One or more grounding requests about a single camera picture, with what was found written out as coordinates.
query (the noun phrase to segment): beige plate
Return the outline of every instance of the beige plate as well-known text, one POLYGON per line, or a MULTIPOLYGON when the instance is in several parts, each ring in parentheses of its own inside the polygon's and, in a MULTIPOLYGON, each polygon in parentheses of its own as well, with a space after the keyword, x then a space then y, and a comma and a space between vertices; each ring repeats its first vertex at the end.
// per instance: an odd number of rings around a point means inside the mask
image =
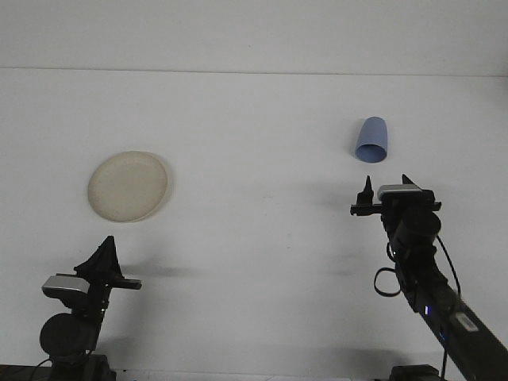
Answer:
POLYGON ((167 189, 162 163, 147 152, 122 152, 102 163, 88 183, 88 201, 102 217, 138 221, 155 211, 167 189))

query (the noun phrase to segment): white table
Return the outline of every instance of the white table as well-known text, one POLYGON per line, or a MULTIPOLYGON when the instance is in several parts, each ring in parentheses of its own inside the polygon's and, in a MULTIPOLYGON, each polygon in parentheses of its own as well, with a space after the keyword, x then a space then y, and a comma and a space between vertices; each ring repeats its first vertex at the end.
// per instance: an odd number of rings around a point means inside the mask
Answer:
POLYGON ((435 191, 464 297, 508 344, 507 78, 2 69, 0 84, 2 362, 44 357, 40 328, 65 309, 40 286, 112 234, 144 282, 111 295, 98 352, 114 368, 439 367, 419 316, 372 289, 386 237, 377 217, 349 216, 367 174, 435 191), (372 115, 390 134, 380 164, 352 155, 372 115), (159 154, 175 182, 159 213, 118 224, 91 210, 87 182, 127 150, 159 154))

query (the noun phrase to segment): plastic cup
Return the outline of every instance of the plastic cup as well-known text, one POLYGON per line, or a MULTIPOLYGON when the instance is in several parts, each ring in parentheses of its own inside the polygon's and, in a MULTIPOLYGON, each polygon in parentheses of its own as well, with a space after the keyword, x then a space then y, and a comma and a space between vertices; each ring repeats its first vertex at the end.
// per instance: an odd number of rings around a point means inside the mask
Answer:
POLYGON ((378 163, 387 157, 388 131, 386 122, 380 117, 370 117, 362 126, 355 154, 366 163, 378 163))

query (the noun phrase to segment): white label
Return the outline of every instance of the white label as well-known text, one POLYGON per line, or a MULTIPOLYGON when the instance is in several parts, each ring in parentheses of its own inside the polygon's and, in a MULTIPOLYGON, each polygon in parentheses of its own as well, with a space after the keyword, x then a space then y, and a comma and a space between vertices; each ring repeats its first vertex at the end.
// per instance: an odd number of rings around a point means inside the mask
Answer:
POLYGON ((464 312, 457 312, 455 314, 457 321, 466 329, 468 332, 478 332, 479 329, 475 323, 464 312))

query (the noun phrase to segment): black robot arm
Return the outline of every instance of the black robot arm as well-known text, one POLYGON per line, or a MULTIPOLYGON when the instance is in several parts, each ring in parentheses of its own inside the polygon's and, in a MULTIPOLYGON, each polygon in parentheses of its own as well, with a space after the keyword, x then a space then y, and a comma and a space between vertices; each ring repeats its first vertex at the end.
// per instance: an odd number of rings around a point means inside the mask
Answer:
POLYGON ((76 274, 56 274, 43 285, 49 298, 58 298, 70 314, 51 317, 40 331, 40 346, 53 367, 80 367, 95 350, 113 288, 139 290, 141 281, 126 279, 118 264, 114 238, 108 236, 97 251, 76 266, 76 274))
POLYGON ((413 311, 422 316, 468 381, 507 380, 508 351, 437 267, 433 241, 441 222, 434 211, 441 204, 433 192, 403 176, 402 184, 379 188, 380 204, 372 204, 372 197, 368 178, 351 214, 381 214, 394 271, 413 311))

